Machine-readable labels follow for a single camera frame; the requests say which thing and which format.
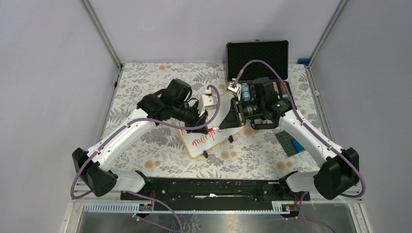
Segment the yellow framed whiteboard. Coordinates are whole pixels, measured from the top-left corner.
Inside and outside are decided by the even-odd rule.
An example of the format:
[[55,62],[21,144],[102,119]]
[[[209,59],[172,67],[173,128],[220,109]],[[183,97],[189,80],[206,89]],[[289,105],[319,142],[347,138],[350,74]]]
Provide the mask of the yellow framed whiteboard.
[[[230,91],[226,91],[221,94],[221,105],[218,115],[212,123],[207,126],[209,129],[219,127],[220,123],[229,111],[230,101],[233,97],[234,95]],[[204,151],[208,151],[220,143],[228,142],[230,136],[238,134],[243,130],[243,128],[244,126],[240,126],[238,128],[220,130],[219,132],[208,132],[207,134],[187,133],[182,129],[178,129],[177,132],[180,139],[183,141],[189,157],[196,158],[202,156]]]

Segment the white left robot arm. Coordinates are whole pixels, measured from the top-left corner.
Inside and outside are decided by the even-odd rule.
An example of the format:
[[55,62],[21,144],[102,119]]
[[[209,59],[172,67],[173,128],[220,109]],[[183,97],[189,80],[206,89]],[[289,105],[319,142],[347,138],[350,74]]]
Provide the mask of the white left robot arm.
[[95,145],[72,153],[76,176],[70,188],[71,198],[81,199],[89,194],[102,197],[110,191],[132,192],[138,199],[149,197],[151,187],[143,175],[113,169],[114,163],[135,141],[159,125],[170,128],[208,132],[207,126],[216,117],[206,121],[207,108],[220,107],[217,88],[208,85],[204,94],[189,105],[191,86],[173,79],[166,88],[145,95],[136,108],[112,133]]

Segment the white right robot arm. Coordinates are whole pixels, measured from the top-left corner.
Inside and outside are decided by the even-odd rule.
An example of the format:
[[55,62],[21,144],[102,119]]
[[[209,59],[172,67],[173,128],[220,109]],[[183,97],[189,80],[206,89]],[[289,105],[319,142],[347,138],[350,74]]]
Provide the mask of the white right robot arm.
[[279,195],[291,200],[298,192],[316,192],[327,200],[346,196],[349,188],[362,183],[359,155],[344,149],[313,127],[297,111],[286,82],[268,77],[252,83],[230,82],[235,94],[220,129],[237,128],[250,121],[255,130],[280,128],[295,139],[320,168],[315,172],[292,172],[279,181]]

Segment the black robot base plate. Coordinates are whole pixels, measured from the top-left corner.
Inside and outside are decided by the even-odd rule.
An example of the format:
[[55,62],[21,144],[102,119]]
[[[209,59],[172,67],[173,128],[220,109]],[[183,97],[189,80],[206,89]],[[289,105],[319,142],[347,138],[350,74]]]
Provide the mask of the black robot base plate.
[[274,201],[293,204],[309,194],[292,192],[281,180],[156,178],[138,192],[175,211],[270,211]]

